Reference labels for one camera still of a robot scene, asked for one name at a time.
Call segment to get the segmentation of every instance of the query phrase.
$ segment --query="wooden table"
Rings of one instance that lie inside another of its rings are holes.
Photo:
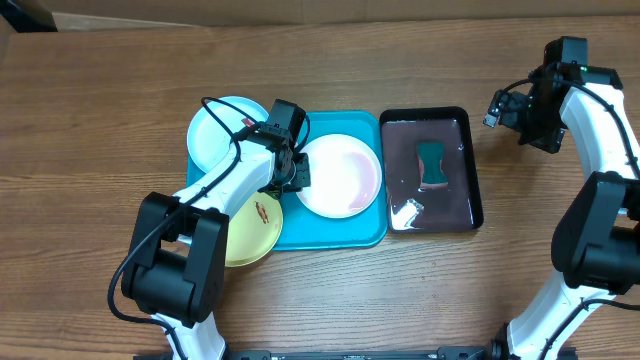
[[[618,70],[640,130],[640,18],[15,34],[0,69],[0,357],[127,359],[160,329],[116,320],[109,279],[150,191],[184,185],[200,97],[307,111],[458,105],[473,124],[485,224],[389,234],[365,250],[273,254],[229,272],[216,312],[232,349],[417,350],[486,343],[549,276],[554,228],[583,183],[575,146],[519,147],[482,126],[500,87],[560,35]],[[621,298],[640,302],[638,289]],[[129,313],[135,305],[119,295]],[[598,310],[584,359],[639,358],[640,315]]]

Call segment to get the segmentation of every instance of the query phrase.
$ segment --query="blue tray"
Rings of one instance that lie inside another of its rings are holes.
[[[369,145],[382,162],[378,120],[365,111],[323,111],[308,113],[309,140],[328,134],[345,134]],[[306,133],[302,126],[299,139]],[[187,186],[204,176],[189,157]],[[294,193],[280,199],[284,215],[282,233],[273,250],[322,250],[374,246],[387,233],[387,194],[384,179],[378,196],[365,211],[346,219],[328,219],[307,209]]]

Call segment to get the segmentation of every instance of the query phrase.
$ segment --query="black cable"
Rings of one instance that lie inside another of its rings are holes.
[[[562,85],[572,86],[576,89],[584,92],[585,94],[591,96],[595,101],[599,102],[604,109],[611,114],[616,126],[618,127],[618,132],[620,133],[620,138],[622,139],[622,145],[624,146],[625,153],[627,155],[627,159],[629,162],[629,166],[631,166],[631,170],[633,171],[636,179],[640,179],[640,168],[638,167],[638,158],[633,155],[633,150],[631,149],[631,141],[629,140],[629,135],[627,134],[626,129],[624,128],[624,124],[622,123],[622,119],[618,116],[618,113],[613,108],[613,105],[609,104],[606,100],[600,97],[595,92],[589,90],[587,87],[578,84],[573,81],[563,80],[563,79],[553,79],[553,78],[528,78],[520,81],[516,81],[513,84],[504,88],[503,92],[508,92],[509,90],[515,88],[516,86],[530,84],[530,83],[541,83],[541,82],[555,82]]]
[[[583,301],[580,304],[580,306],[578,306],[573,310],[573,312],[569,315],[569,317],[567,317],[564,320],[564,322],[560,325],[560,327],[557,328],[556,331],[553,333],[553,335],[551,335],[551,337],[547,340],[547,343],[545,344],[544,349],[542,350],[539,360],[544,360],[544,358],[547,356],[547,353],[549,352],[549,349],[551,349],[551,346],[553,345],[553,343],[558,339],[558,337],[567,328],[567,326],[571,324],[571,322],[578,316],[578,314],[580,314],[582,310],[588,310],[589,305],[591,304],[603,304],[603,305],[609,305],[609,306],[613,306],[613,307],[624,309],[624,310],[640,311],[640,305],[624,304],[624,303],[620,303],[612,300],[591,299],[591,300]]]
[[[307,133],[304,134],[304,138],[302,138],[302,141],[298,144],[298,146],[293,149],[294,155],[299,154],[304,146],[307,145],[307,139],[309,139],[309,133],[311,132],[311,120],[309,119],[309,115],[305,114],[304,119],[307,122]]]
[[[184,352],[182,350],[182,346],[180,345],[180,340],[178,339],[178,337],[177,337],[177,335],[175,333],[175,329],[169,323],[167,323],[166,321],[163,321],[163,320],[158,320],[158,319],[150,319],[150,318],[141,318],[141,317],[130,316],[130,315],[126,315],[126,314],[120,312],[120,310],[118,310],[118,308],[116,307],[115,300],[114,300],[114,297],[115,297],[114,294],[115,294],[116,285],[118,283],[118,279],[120,279],[120,276],[122,276],[122,273],[124,272],[125,267],[129,264],[129,262],[131,262],[131,259],[133,259],[133,257],[138,253],[138,251],[140,251],[142,246],[144,246],[152,237],[154,237],[156,235],[159,235],[159,234],[163,233],[164,231],[166,231],[167,228],[169,227],[169,225],[171,225],[173,223],[173,221],[178,216],[182,215],[191,205],[193,205],[196,201],[200,200],[200,198],[202,198],[204,195],[206,195],[209,191],[211,191],[211,189],[213,189],[217,184],[220,183],[220,181],[222,181],[227,175],[229,175],[229,173],[231,173],[231,171],[235,168],[235,166],[238,164],[238,162],[240,162],[240,154],[241,154],[240,143],[238,142],[237,139],[234,139],[234,134],[233,134],[233,132],[231,132],[229,127],[224,122],[222,122],[222,120],[220,120],[220,118],[218,116],[216,116],[213,113],[213,111],[211,111],[207,101],[214,101],[214,102],[218,102],[218,103],[221,103],[223,105],[229,106],[230,108],[238,111],[239,113],[241,113],[242,115],[246,116],[248,119],[250,119],[251,121],[253,121],[254,123],[257,124],[255,119],[253,119],[250,115],[248,115],[244,111],[238,109],[237,107],[235,107],[235,106],[233,106],[231,104],[228,104],[225,101],[222,101],[222,100],[216,99],[216,98],[211,98],[211,97],[203,97],[200,100],[200,102],[202,103],[202,106],[209,113],[209,115],[211,115],[211,117],[213,119],[215,119],[218,122],[218,124],[220,124],[220,126],[224,129],[224,131],[227,132],[227,134],[229,134],[229,136],[231,137],[231,139],[232,139],[232,141],[233,141],[233,143],[235,145],[235,148],[236,148],[236,156],[234,157],[233,162],[231,163],[231,165],[229,165],[229,167],[227,169],[225,169],[225,171],[223,171],[222,174],[220,174],[220,176],[218,176],[215,180],[213,180],[211,183],[209,183],[209,185],[203,187],[192,198],[190,198],[189,200],[187,200],[186,202],[181,204],[178,207],[178,209],[176,209],[169,216],[164,218],[164,220],[162,220],[138,244],[138,246],[136,246],[133,249],[133,251],[131,251],[131,253],[129,253],[129,255],[124,258],[124,260],[122,260],[122,262],[120,263],[120,266],[118,266],[118,269],[116,270],[116,272],[113,274],[113,277],[111,278],[111,283],[109,284],[109,290],[107,292],[107,303],[109,304],[109,309],[111,310],[111,313],[113,313],[113,315],[115,317],[117,317],[120,320],[129,321],[129,322],[138,323],[138,324],[153,324],[153,325],[162,326],[166,330],[166,333],[169,334],[169,336],[171,336],[171,340],[173,341],[173,344],[174,344],[174,346],[176,348],[176,352],[178,353],[178,356],[182,360],[187,360],[187,356],[184,354]]]

